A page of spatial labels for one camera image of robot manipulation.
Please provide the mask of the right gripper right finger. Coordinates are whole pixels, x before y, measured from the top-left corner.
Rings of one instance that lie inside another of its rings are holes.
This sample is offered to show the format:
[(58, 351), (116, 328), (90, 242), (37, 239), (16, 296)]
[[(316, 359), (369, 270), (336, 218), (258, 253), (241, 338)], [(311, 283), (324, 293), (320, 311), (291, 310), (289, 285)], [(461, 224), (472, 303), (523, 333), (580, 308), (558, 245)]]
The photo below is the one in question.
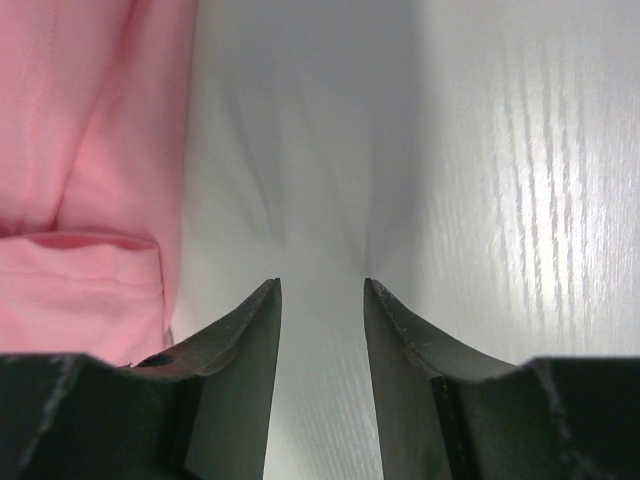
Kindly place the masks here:
[(388, 479), (635, 479), (639, 361), (512, 365), (364, 283), (364, 327)]

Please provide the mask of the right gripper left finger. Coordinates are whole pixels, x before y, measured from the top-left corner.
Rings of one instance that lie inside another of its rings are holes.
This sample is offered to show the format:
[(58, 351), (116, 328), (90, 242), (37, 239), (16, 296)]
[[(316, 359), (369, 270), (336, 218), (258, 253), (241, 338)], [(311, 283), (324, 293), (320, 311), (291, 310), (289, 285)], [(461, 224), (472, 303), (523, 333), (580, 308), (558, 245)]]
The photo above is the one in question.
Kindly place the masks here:
[(5, 479), (259, 479), (281, 283), (136, 366), (84, 354), (1, 359)]

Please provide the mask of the pink t shirt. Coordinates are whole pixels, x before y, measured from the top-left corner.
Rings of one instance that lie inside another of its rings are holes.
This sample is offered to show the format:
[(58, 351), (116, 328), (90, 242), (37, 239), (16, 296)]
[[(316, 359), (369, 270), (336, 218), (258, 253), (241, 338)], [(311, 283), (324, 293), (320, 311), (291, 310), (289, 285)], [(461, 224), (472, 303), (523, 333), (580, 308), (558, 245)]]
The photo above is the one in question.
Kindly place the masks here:
[(192, 1), (1, 5), (1, 348), (135, 364), (171, 338)]

